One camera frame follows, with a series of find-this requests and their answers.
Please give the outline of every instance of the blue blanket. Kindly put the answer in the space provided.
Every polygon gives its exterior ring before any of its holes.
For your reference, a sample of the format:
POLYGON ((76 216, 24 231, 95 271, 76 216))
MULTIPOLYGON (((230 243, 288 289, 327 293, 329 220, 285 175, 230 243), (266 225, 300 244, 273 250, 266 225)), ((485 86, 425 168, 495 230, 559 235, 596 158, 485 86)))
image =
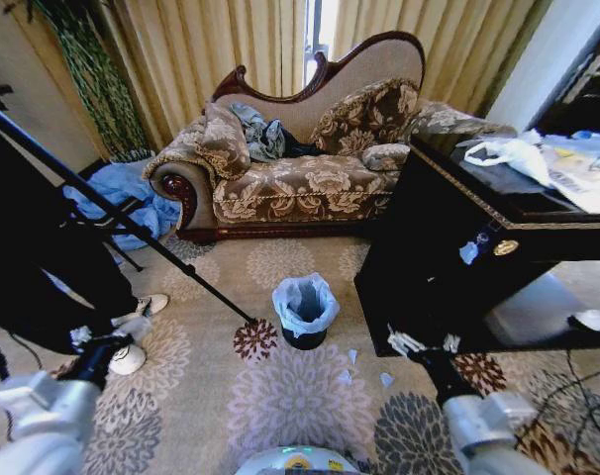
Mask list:
MULTIPOLYGON (((89 179, 89 184, 114 205, 119 205, 131 196, 143 201, 144 206, 134 211, 130 217, 139 225, 148 227, 152 237, 157 239, 165 235, 179 219, 179 204, 154 193, 149 183, 141 178, 148 162, 149 160, 112 163, 96 171, 89 179)), ((77 203, 78 209, 87 218, 96 220, 104 216, 102 208, 75 188, 65 186, 62 192, 66 198, 77 203)), ((114 240, 123 250, 146 245, 133 235, 114 236, 114 240)))

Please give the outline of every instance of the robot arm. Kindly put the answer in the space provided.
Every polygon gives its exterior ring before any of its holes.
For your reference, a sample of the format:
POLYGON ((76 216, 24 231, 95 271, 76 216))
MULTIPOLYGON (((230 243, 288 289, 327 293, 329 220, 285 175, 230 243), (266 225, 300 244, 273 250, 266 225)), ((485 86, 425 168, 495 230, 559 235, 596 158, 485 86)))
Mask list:
POLYGON ((469 475, 547 475, 549 472, 514 450, 515 430, 530 422, 536 410, 520 394, 495 392, 481 398, 451 364, 457 342, 427 348, 411 336, 390 329, 388 342, 422 364, 437 388, 437 402, 450 428, 451 444, 469 475))
POLYGON ((45 371, 5 380, 0 386, 0 407, 12 415, 14 442, 0 449, 0 473, 80 473, 109 361, 132 342, 130 335, 89 341, 62 380, 45 371))

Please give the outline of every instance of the black pants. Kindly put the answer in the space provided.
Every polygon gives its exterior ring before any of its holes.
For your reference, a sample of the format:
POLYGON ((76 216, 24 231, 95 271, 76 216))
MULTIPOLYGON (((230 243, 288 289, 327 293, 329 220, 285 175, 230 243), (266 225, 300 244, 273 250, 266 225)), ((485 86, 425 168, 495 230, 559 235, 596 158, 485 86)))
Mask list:
POLYGON ((72 223, 33 230, 12 246, 1 272, 0 327, 52 351, 72 354, 69 331, 113 330, 111 319, 132 312, 137 299, 104 244, 72 223), (60 291, 42 271, 59 278, 93 309, 60 291))

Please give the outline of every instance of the floral upholstery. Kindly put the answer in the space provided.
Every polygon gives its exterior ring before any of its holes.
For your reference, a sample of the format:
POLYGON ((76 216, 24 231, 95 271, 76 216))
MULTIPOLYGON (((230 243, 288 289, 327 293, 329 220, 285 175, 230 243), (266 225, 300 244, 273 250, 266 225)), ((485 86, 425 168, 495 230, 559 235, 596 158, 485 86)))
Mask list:
POLYGON ((418 88, 403 78, 369 84, 325 112, 310 140, 339 155, 399 142, 415 113, 418 95, 418 88))
POLYGON ((236 180, 250 169, 250 151, 241 122, 228 109, 208 102, 207 124, 201 144, 206 158, 223 178, 236 180))
POLYGON ((214 212, 225 223, 364 220, 385 210, 398 177, 353 156, 253 163, 240 179, 219 182, 214 212))
POLYGON ((185 161, 204 167, 214 188, 217 175, 236 180, 250 169, 250 152, 237 117, 213 103, 206 115, 196 118, 150 162, 144 178, 150 178, 164 163, 185 161))
POLYGON ((373 145, 363 151, 361 162, 373 171, 399 171, 406 162, 410 148, 404 143, 373 145))
POLYGON ((496 134, 511 137, 517 134, 513 127, 478 119, 443 102, 420 99, 417 110, 407 128, 408 138, 412 134, 496 134))

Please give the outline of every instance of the black cabinet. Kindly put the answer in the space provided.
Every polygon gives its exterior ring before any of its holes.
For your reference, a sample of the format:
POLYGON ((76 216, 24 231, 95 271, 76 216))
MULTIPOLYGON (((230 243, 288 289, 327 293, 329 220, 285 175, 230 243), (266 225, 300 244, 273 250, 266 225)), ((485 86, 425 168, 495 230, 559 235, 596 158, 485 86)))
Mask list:
POLYGON ((428 345, 455 333, 461 351, 501 349, 483 323, 488 311, 562 260, 600 259, 600 215, 495 193, 450 159, 458 139, 412 139, 355 277, 379 356, 394 354, 388 324, 428 345))

